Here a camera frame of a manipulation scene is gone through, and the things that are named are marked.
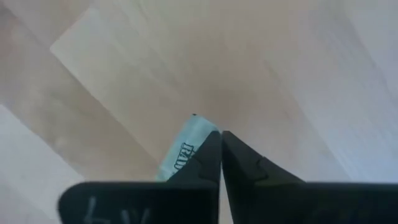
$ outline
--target light blue card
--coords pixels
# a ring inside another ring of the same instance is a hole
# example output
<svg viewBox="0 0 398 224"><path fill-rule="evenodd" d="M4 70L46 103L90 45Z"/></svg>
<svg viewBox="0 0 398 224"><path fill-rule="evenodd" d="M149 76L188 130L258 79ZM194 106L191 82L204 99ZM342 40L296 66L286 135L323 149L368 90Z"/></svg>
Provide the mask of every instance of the light blue card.
<svg viewBox="0 0 398 224"><path fill-rule="evenodd" d="M166 181L183 168L212 131L219 129L204 117L193 114L162 161L156 180Z"/></svg>

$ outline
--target wooden floor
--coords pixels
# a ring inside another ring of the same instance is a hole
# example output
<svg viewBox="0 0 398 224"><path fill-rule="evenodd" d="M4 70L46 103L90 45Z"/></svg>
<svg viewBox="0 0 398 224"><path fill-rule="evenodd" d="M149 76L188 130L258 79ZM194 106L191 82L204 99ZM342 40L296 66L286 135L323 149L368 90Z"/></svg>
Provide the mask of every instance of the wooden floor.
<svg viewBox="0 0 398 224"><path fill-rule="evenodd" d="M0 208L23 217L2 223L53 223L84 179L152 180L192 113L304 180L398 182L394 1L3 1Z"/></svg>

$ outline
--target laminate floor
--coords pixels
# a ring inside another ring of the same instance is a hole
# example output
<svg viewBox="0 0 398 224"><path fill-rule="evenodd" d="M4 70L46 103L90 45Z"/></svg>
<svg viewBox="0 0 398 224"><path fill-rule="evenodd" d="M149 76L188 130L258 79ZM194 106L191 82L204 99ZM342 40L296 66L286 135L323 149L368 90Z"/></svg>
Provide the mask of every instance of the laminate floor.
<svg viewBox="0 0 398 224"><path fill-rule="evenodd" d="M398 181L396 2L46 2L4 0L0 120L62 161L65 183L152 180L192 113L304 180ZM18 161L31 143L16 137ZM0 206L51 220L65 185L37 200L20 165L5 165L0 197L15 204Z"/></svg>

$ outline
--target wood grain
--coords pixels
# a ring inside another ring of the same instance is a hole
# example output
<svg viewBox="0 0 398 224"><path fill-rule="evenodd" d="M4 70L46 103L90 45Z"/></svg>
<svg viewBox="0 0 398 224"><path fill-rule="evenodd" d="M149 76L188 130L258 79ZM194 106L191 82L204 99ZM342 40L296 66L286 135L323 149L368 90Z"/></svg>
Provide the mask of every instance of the wood grain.
<svg viewBox="0 0 398 224"><path fill-rule="evenodd" d="M51 224L59 223L51 220L32 202L28 201L13 186L7 183L6 178L0 175L0 221L4 224Z"/></svg>
<svg viewBox="0 0 398 224"><path fill-rule="evenodd" d="M384 76L388 90L398 99L398 2L345 1L345 11L364 48Z"/></svg>
<svg viewBox="0 0 398 224"><path fill-rule="evenodd" d="M59 196L68 187L81 182L83 177L2 105L0 149L1 182L5 181L20 197L26 198L38 211L43 211L46 217L56 222ZM12 212L4 218L16 215Z"/></svg>
<svg viewBox="0 0 398 224"><path fill-rule="evenodd" d="M0 99L81 175L152 180L155 160L10 13L0 19Z"/></svg>
<svg viewBox="0 0 398 224"><path fill-rule="evenodd" d="M2 1L46 47L50 47L76 21L89 4L88 0Z"/></svg>
<svg viewBox="0 0 398 224"><path fill-rule="evenodd" d="M166 66L154 70L163 65L156 54L161 49L134 31L105 9L90 8L51 51L158 161L191 111L234 131L304 179L346 179L289 92L252 49L236 55L216 43L187 46L198 51L186 54L195 74L180 77Z"/></svg>

